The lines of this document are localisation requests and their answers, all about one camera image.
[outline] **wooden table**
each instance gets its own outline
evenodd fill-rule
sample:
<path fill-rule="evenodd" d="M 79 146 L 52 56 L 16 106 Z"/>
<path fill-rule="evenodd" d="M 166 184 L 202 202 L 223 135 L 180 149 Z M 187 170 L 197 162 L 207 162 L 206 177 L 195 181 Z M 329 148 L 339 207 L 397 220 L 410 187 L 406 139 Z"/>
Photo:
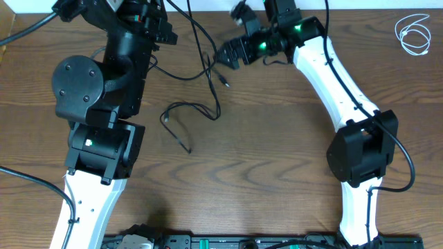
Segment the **wooden table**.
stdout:
<path fill-rule="evenodd" d="M 379 195 L 377 226 L 384 234 L 419 234 L 427 248 L 443 247 L 443 16 L 431 14 L 430 53 L 413 57 L 394 35 L 397 20 L 416 11 L 333 11 L 330 37 L 342 63 L 381 110 L 399 119 L 399 138 L 415 162 L 417 180 L 402 194 Z M 304 11 L 324 20 L 324 11 Z M 13 33 L 41 15 L 19 15 Z M 159 66 L 176 75 L 201 70 L 190 24 L 169 21 L 176 46 L 161 46 Z M 243 32 L 225 12 L 195 14 L 218 46 Z M 260 14 L 266 24 L 264 13 Z M 204 39 L 203 48 L 210 51 Z M 82 18 L 56 19 L 9 45 L 0 66 L 0 164 L 59 187 L 66 168 L 69 132 L 55 116 L 51 75 L 64 58 L 104 46 L 104 31 Z M 222 116 L 216 122 L 192 109 L 174 111 L 189 131 L 187 155 L 161 127 L 159 115 L 176 100 L 214 106 L 207 81 L 180 82 L 153 70 L 140 114 L 146 126 L 138 161 L 118 201 L 107 233 L 135 223 L 191 230 L 195 234 L 304 234 L 336 232 L 341 187 L 325 152 L 334 137 L 329 116 L 312 86 L 294 66 L 261 62 L 238 71 L 218 66 L 230 89 L 215 80 Z M 179 125 L 169 123 L 184 139 Z M 409 169 L 399 150 L 383 185 L 401 187 Z M 62 200 L 28 181 L 0 174 L 0 248 L 47 248 Z"/>

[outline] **white string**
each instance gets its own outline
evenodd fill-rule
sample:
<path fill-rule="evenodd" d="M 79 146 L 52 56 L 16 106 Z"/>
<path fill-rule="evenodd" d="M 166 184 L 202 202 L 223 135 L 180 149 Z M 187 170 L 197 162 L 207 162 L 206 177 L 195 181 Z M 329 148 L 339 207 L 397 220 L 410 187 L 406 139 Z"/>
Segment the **white string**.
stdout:
<path fill-rule="evenodd" d="M 423 18 L 421 18 L 420 20 L 414 21 L 412 24 L 409 24 L 409 25 L 403 27 L 400 30 L 400 32 L 397 32 L 397 25 L 401 21 L 403 21 L 409 17 L 416 17 L 416 16 L 423 16 Z M 428 14 L 413 14 L 413 15 L 410 15 L 410 16 L 400 19 L 400 21 L 398 21 L 395 24 L 395 28 L 394 28 L 395 29 L 395 36 L 397 36 L 397 39 L 400 41 L 401 46 L 404 48 L 404 50 L 406 52 L 408 52 L 410 55 L 425 55 L 428 53 L 429 46 L 431 45 L 431 32 L 429 31 L 429 29 L 427 27 L 419 24 L 419 22 L 426 20 L 429 17 L 430 16 Z M 417 28 L 421 28 L 421 29 L 425 30 L 428 33 L 428 35 L 425 35 L 422 31 L 418 30 Z M 424 37 L 424 39 L 426 39 L 426 43 L 421 46 L 414 46 L 414 45 L 404 42 L 403 39 L 409 32 L 415 32 L 415 33 L 421 34 Z M 410 49 L 410 48 L 424 48 L 424 47 L 425 47 L 425 49 L 420 53 L 416 53 L 415 51 L 412 51 Z"/>

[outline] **wood grain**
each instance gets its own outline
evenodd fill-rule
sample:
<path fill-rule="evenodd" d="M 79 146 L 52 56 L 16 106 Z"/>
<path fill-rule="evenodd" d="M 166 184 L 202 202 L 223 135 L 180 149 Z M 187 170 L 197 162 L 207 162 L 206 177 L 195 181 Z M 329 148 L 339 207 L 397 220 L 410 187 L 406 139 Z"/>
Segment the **wood grain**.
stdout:
<path fill-rule="evenodd" d="M 419 234 L 427 248 L 443 247 L 443 16 L 426 10 L 430 53 L 412 57 L 395 38 L 395 22 L 413 11 L 333 11 L 330 36 L 342 63 L 380 109 L 399 118 L 399 138 L 416 164 L 414 187 L 381 193 L 377 225 L 384 234 Z M 304 16 L 323 11 L 305 11 Z M 13 33 L 41 15 L 19 15 Z M 176 46 L 161 46 L 159 66 L 180 76 L 201 70 L 190 24 L 177 13 L 169 21 Z M 265 16 L 260 13 L 262 23 Z M 219 46 L 243 32 L 226 13 L 196 13 Z M 71 55 L 90 55 L 106 34 L 81 18 L 56 19 L 9 45 L 0 67 L 0 164 L 62 187 L 68 126 L 54 114 L 51 75 Z M 209 43 L 201 35 L 204 50 Z M 172 101 L 213 106 L 207 82 L 179 82 L 151 71 L 143 106 L 132 122 L 147 127 L 143 146 L 107 232 L 135 223 L 191 230 L 195 234 L 304 234 L 336 232 L 341 189 L 325 160 L 334 136 L 329 116 L 309 82 L 293 66 L 239 71 L 217 67 L 230 89 L 215 82 L 222 116 L 216 122 L 192 109 L 174 112 L 186 125 L 194 152 L 186 155 L 158 118 Z M 179 125 L 170 126 L 185 140 Z M 399 151 L 383 185 L 401 187 L 408 168 Z M 0 248 L 47 248 L 61 200 L 27 181 L 0 175 Z"/>

